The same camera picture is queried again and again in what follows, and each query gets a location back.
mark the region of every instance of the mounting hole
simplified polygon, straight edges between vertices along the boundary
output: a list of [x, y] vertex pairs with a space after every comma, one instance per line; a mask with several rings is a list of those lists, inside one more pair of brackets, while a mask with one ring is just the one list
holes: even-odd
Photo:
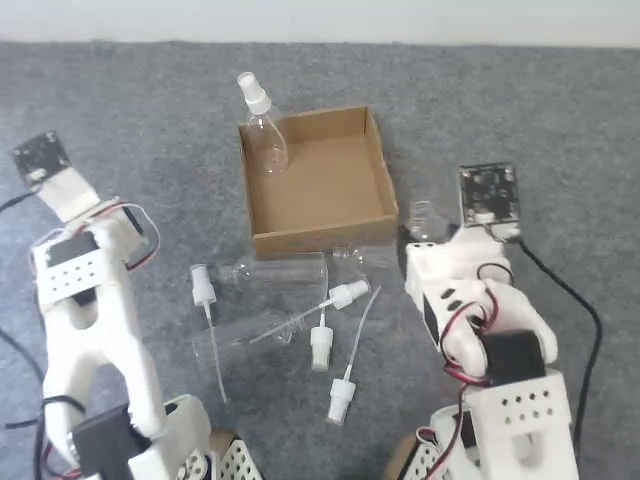
[[444, 293], [442, 295], [440, 295], [440, 298], [443, 299], [443, 300], [446, 300], [447, 298], [449, 298], [454, 293], [456, 293], [456, 291], [453, 288], [447, 288], [444, 291]]
[[460, 305], [462, 305], [462, 302], [460, 300], [454, 300], [449, 304], [449, 306], [447, 307], [447, 310], [449, 310], [450, 312], [453, 312], [457, 310]]

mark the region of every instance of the plastic tube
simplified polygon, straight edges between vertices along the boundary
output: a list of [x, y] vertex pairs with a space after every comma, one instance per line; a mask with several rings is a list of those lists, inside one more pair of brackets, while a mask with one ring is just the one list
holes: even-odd
[[356, 338], [353, 341], [353, 348], [351, 349], [351, 355], [349, 356], [349, 363], [347, 364], [347, 370], [344, 372], [345, 380], [349, 380], [351, 378], [351, 370], [353, 369], [353, 362], [356, 359], [356, 352], [358, 351], [358, 344], [360, 343], [362, 328], [364, 327], [364, 322], [367, 319], [369, 310], [371, 310], [371, 306], [373, 305], [373, 302], [375, 301], [376, 297], [380, 293], [381, 288], [382, 287], [378, 287], [375, 289], [375, 291], [373, 292], [373, 295], [371, 295], [371, 298], [369, 299], [369, 303], [367, 303], [367, 306], [364, 309], [364, 312], [362, 312], [362, 318], [360, 319], [360, 324], [358, 325], [358, 331], [356, 332]]
[[316, 310], [320, 310], [323, 307], [326, 307], [328, 305], [331, 305], [333, 303], [333, 300], [329, 299], [329, 300], [325, 300], [324, 302], [316, 305], [315, 307], [310, 308], [309, 310], [307, 310], [306, 312], [303, 312], [299, 315], [295, 315], [293, 317], [291, 317], [289, 320], [287, 320], [286, 322], [281, 323], [280, 325], [278, 325], [277, 327], [273, 327], [269, 330], [267, 330], [266, 332], [258, 335], [255, 338], [252, 338], [251, 340], [249, 340], [249, 343], [256, 343], [259, 342], [260, 340], [262, 340], [263, 338], [267, 338], [270, 335], [273, 335], [274, 333], [279, 332], [280, 330], [287, 328], [290, 325], [293, 325], [296, 322], [299, 322], [300, 320], [302, 320], [304, 317], [306, 317], [307, 315], [315, 312]]
[[224, 403], [227, 403], [229, 398], [227, 397], [227, 392], [224, 389], [224, 383], [222, 383], [222, 368], [220, 367], [220, 355], [218, 355], [218, 344], [216, 342], [215, 328], [213, 326], [213, 322], [211, 321], [211, 308], [208, 303], [205, 303], [203, 307], [204, 313], [207, 317], [207, 322], [209, 323], [211, 347], [213, 348], [213, 360], [216, 364], [216, 377], [218, 378], [218, 386], [220, 387], [220, 396], [222, 397], [222, 401]]

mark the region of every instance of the gray carpet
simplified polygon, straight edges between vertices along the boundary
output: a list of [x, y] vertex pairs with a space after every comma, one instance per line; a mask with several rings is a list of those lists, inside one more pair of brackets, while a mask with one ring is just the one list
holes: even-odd
[[[140, 323], [167, 399], [191, 392], [215, 426], [236, 429], [269, 479], [378, 478], [399, 439], [452, 404], [394, 268], [358, 355], [346, 425], [324, 421], [360, 302], [331, 313], [330, 374], [311, 374], [308, 333], [286, 348], [247, 352], [226, 368], [232, 404], [190, 339], [204, 328], [191, 304], [188, 267], [225, 262], [247, 244], [234, 124], [244, 106], [235, 76], [254, 70], [284, 111], [366, 103], [377, 116], [401, 207], [435, 200], [457, 215], [455, 168], [517, 165], [523, 230], [532, 249], [600, 310], [606, 327], [585, 421], [582, 478], [639, 478], [637, 342], [640, 273], [640, 52], [358, 45], [0, 45], [0, 198], [22, 191], [11, 148], [47, 129], [104, 196], [145, 206], [163, 248], [133, 275]], [[44, 364], [26, 252], [57, 226], [31, 199], [0, 218], [2, 327]], [[592, 344], [585, 312], [516, 250], [518, 286], [558, 336], [572, 405]], [[232, 323], [264, 307], [221, 292]], [[0, 419], [23, 419], [40, 391], [25, 363], [0, 345]], [[124, 399], [111, 369], [96, 379], [92, 411]], [[0, 477], [29, 478], [33, 431], [0, 433]]]

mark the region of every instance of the bottle cap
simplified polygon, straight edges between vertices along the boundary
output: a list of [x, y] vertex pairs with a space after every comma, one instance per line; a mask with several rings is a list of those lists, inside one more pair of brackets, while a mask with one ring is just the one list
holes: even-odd
[[345, 283], [329, 290], [331, 303], [338, 310], [351, 305], [353, 301], [369, 291], [369, 282], [358, 280], [353, 283]]
[[253, 72], [238, 75], [238, 85], [244, 93], [244, 101], [254, 115], [262, 115], [271, 108], [271, 99], [264, 88], [260, 86]]
[[193, 284], [191, 294], [193, 295], [194, 305], [201, 307], [205, 304], [209, 305], [216, 302], [216, 292], [213, 289], [209, 279], [209, 271], [204, 263], [191, 267], [191, 283]]
[[333, 330], [329, 327], [313, 327], [311, 329], [312, 370], [326, 372], [329, 370]]
[[347, 409], [353, 394], [356, 391], [356, 384], [342, 378], [334, 378], [331, 385], [331, 406], [327, 420], [336, 425], [344, 423], [344, 417], [347, 415]]

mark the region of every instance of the black cable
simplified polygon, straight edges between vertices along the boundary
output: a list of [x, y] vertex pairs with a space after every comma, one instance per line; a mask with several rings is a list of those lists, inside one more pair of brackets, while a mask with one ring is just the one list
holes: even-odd
[[38, 417], [38, 427], [36, 428], [36, 439], [33, 444], [33, 479], [42, 480], [42, 468], [40, 458], [42, 447], [44, 446], [44, 409]]
[[23, 193], [22, 195], [18, 195], [17, 197], [7, 200], [2, 205], [0, 205], [0, 213], [5, 211], [7, 208], [11, 208], [15, 205], [18, 205], [19, 203], [23, 202], [27, 198], [34, 196], [36, 193], [38, 193], [37, 190], [33, 192]]
[[513, 278], [513, 272], [511, 270], [509, 270], [507, 267], [505, 267], [504, 265], [500, 264], [500, 263], [496, 263], [496, 262], [487, 262], [487, 263], [483, 263], [482, 265], [480, 265], [478, 267], [478, 269], [476, 270], [476, 278], [478, 280], [482, 280], [482, 270], [484, 270], [485, 267], [496, 267], [499, 268], [500, 270], [507, 272], [507, 274], [509, 275], [509, 285], [511, 285], [513, 287], [514, 283], [515, 283], [515, 279]]
[[[25, 347], [23, 347], [20, 343], [18, 343], [18, 341], [15, 340], [11, 335], [5, 332], [2, 328], [0, 328], [0, 338], [2, 338], [5, 342], [7, 342], [9, 346], [11, 346], [16, 352], [18, 352], [22, 356], [22, 358], [25, 359], [25, 361], [31, 367], [31, 370], [33, 370], [33, 373], [35, 374], [35, 376], [38, 378], [38, 382], [42, 384], [42, 382], [44, 381], [44, 373], [42, 372], [42, 369], [40, 368], [40, 365], [38, 364], [36, 359], [33, 358], [33, 356], [29, 353], [29, 351]], [[36, 425], [37, 423], [38, 423], [38, 419], [32, 418], [32, 419], [24, 420], [21, 422], [5, 423], [4, 428], [7, 430], [17, 430], [19, 428], [31, 427], [33, 425]]]
[[[38, 428], [36, 429], [36, 439], [33, 446], [33, 478], [34, 480], [42, 480], [42, 451], [44, 449], [44, 408], [47, 405], [52, 403], [67, 403], [69, 405], [77, 408], [80, 413], [85, 413], [85, 408], [82, 403], [76, 400], [73, 397], [68, 395], [57, 395], [55, 397], [48, 397], [42, 400], [42, 411], [40, 412], [40, 416], [38, 417]], [[64, 474], [60, 474], [55, 470], [51, 469], [48, 464], [44, 464], [44, 469], [47, 471], [49, 475], [52, 477], [61, 477], [66, 478]]]
[[591, 383], [591, 374], [593, 373], [593, 367], [595, 366], [596, 360], [598, 359], [598, 353], [600, 352], [600, 345], [602, 344], [602, 337], [604, 335], [602, 328], [602, 320], [600, 319], [600, 315], [596, 312], [596, 309], [587, 302], [578, 292], [576, 292], [572, 287], [567, 285], [558, 275], [556, 275], [549, 267], [547, 267], [542, 260], [536, 257], [529, 247], [524, 243], [524, 241], [520, 240], [519, 242], [520, 248], [524, 252], [524, 254], [529, 257], [536, 266], [544, 272], [551, 280], [555, 282], [560, 288], [562, 288], [565, 292], [571, 295], [582, 307], [589, 312], [591, 317], [593, 318], [593, 323], [596, 328], [596, 336], [593, 342], [593, 347], [591, 349], [591, 353], [589, 354], [589, 360], [587, 361], [587, 366], [584, 371], [584, 377], [582, 379], [582, 387], [580, 388], [580, 397], [578, 400], [578, 411], [576, 413], [576, 423], [573, 430], [573, 448], [576, 451], [576, 457], [580, 456], [580, 439], [582, 436], [582, 424], [584, 421], [584, 414], [587, 409], [587, 398], [589, 396], [589, 384]]

